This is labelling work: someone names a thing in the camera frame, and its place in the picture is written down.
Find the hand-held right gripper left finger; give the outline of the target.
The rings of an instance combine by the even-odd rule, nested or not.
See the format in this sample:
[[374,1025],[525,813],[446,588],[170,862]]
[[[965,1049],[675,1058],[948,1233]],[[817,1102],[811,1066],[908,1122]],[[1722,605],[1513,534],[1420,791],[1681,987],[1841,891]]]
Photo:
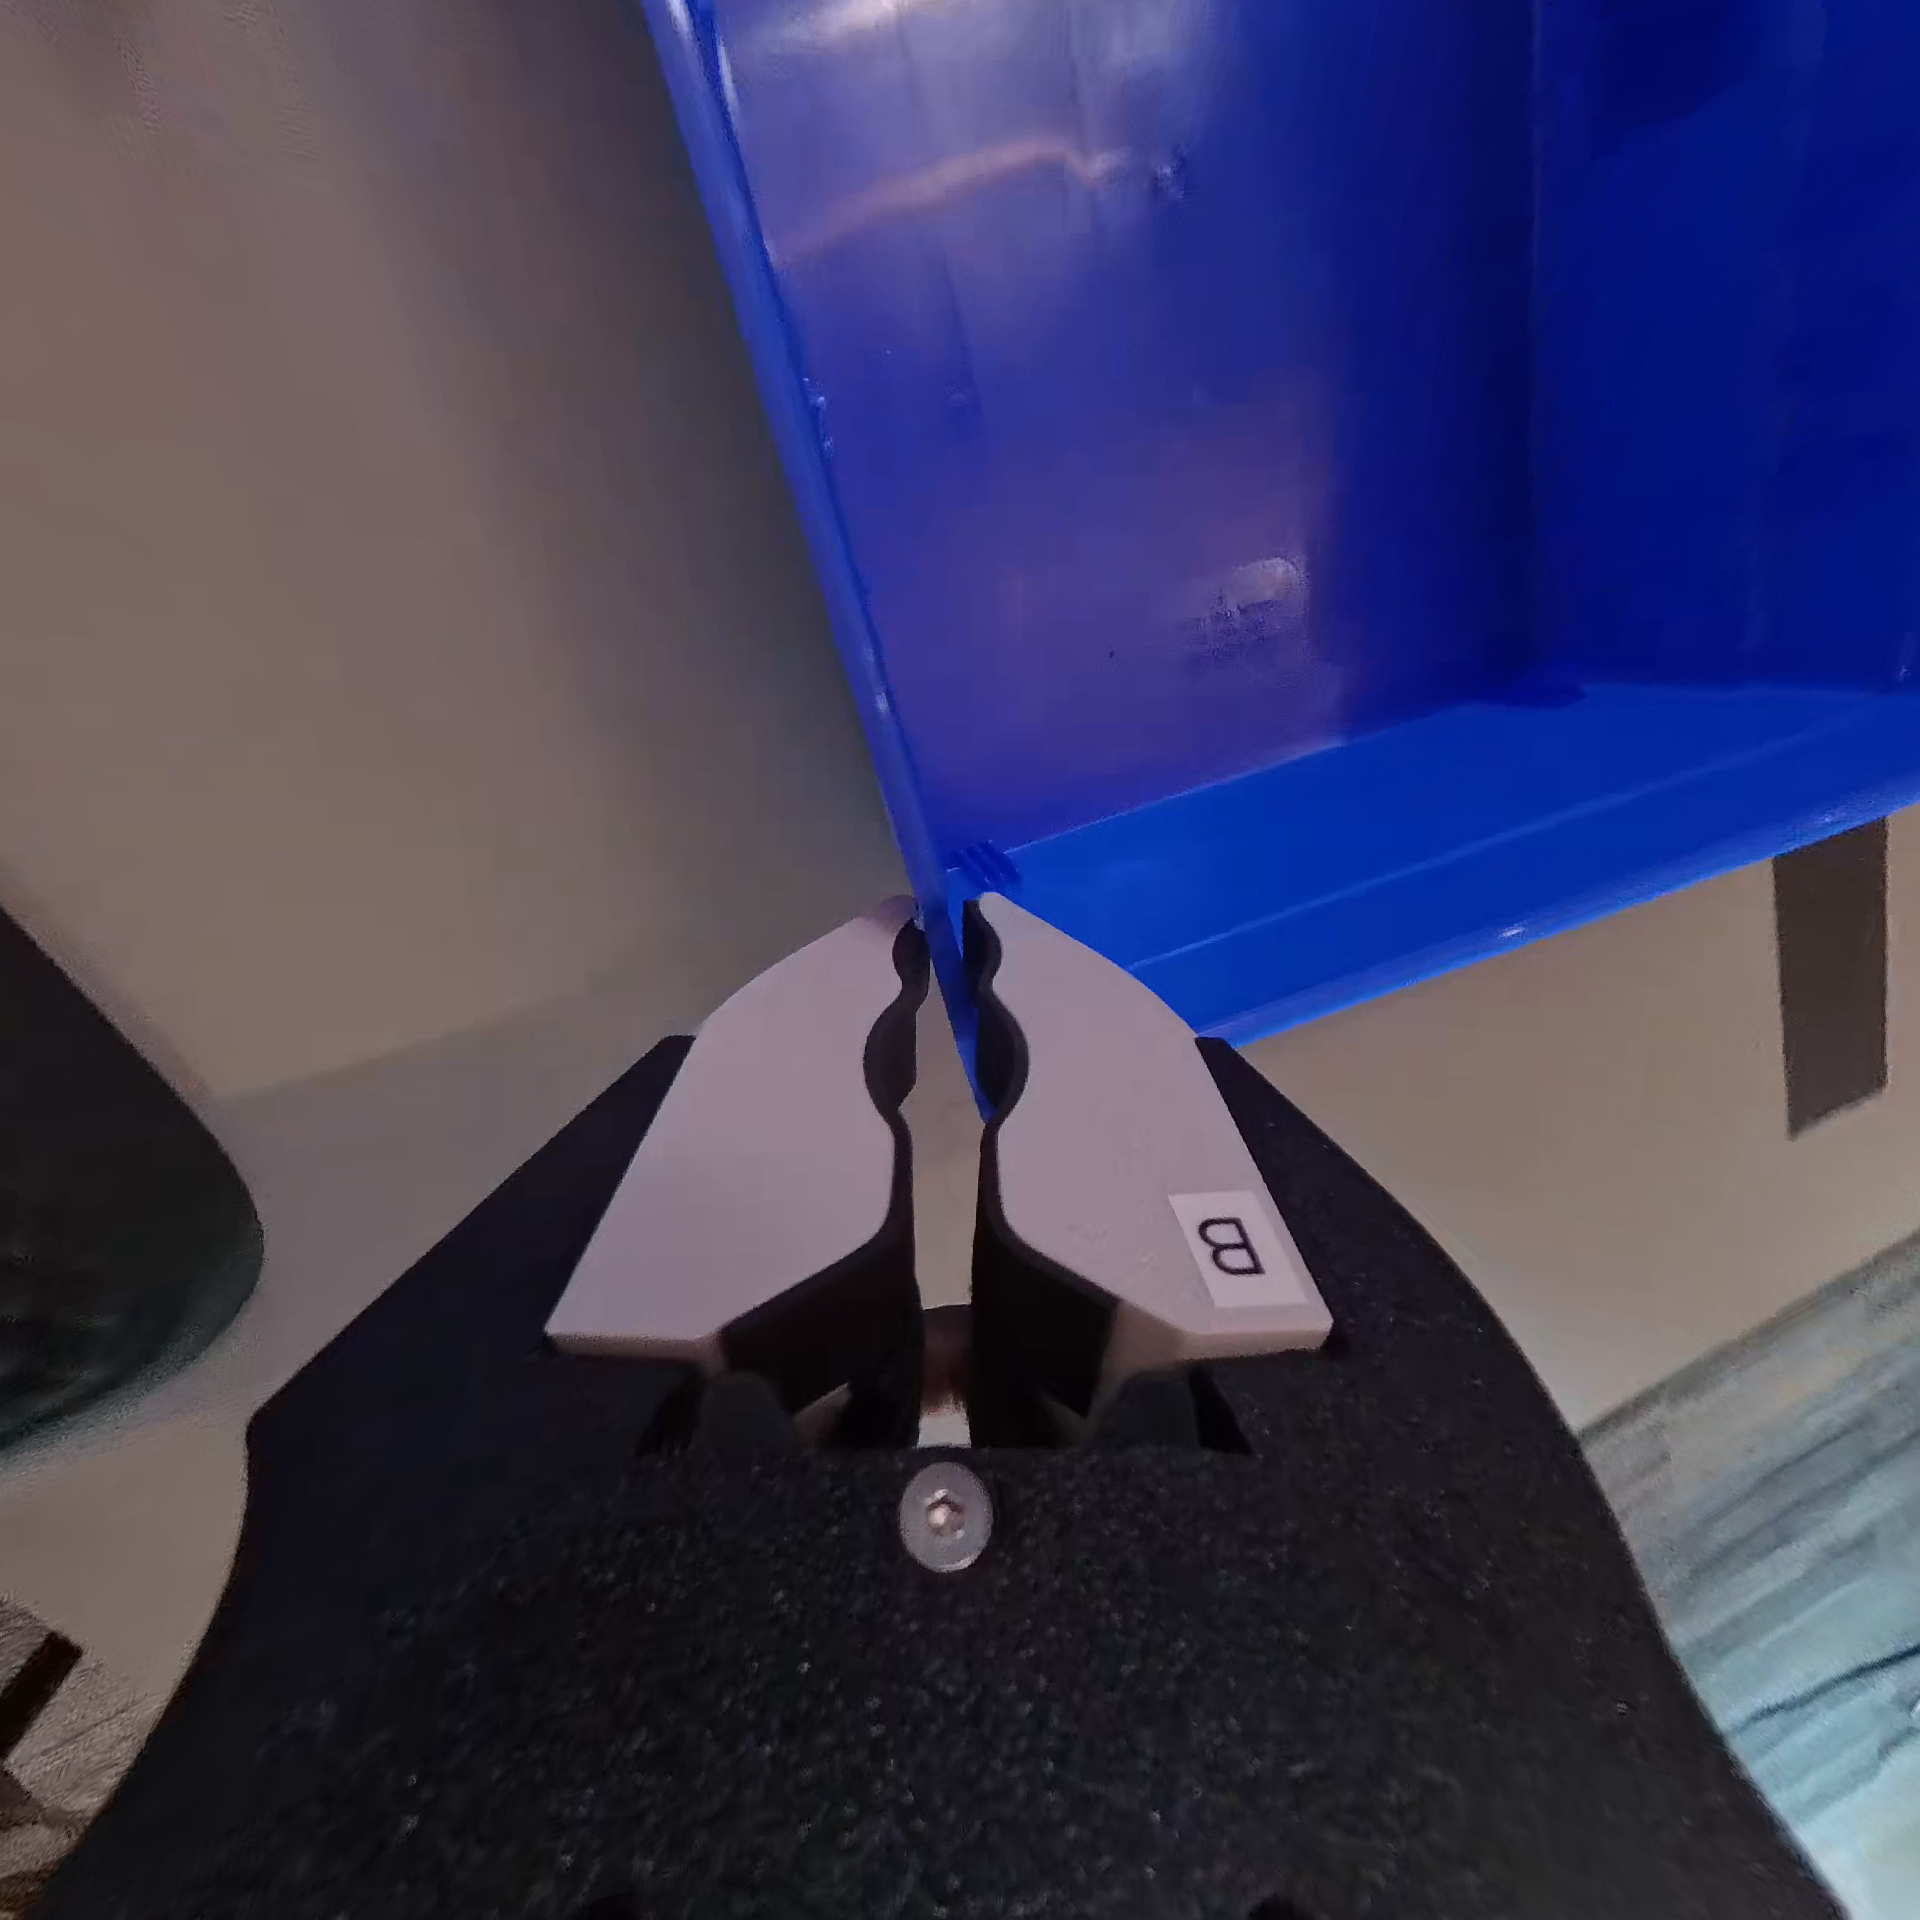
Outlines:
[[591,1358],[877,1367],[922,1333],[913,1146],[927,948],[883,900],[700,1026],[546,1319]]

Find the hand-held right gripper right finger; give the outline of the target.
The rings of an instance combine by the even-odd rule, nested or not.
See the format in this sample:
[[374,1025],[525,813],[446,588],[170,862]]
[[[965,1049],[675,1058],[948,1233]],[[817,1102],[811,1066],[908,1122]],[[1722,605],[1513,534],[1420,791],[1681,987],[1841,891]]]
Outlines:
[[1188,1022],[1009,895],[966,902],[966,974],[977,1386],[1103,1410],[1138,1375],[1318,1353],[1330,1307]]

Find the blue plastic bin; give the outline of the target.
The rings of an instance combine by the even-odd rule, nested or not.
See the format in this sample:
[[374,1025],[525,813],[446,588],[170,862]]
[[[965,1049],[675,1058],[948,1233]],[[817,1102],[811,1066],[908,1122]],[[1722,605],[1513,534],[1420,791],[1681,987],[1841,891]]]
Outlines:
[[1915,802],[1915,5],[639,12],[966,1063]]

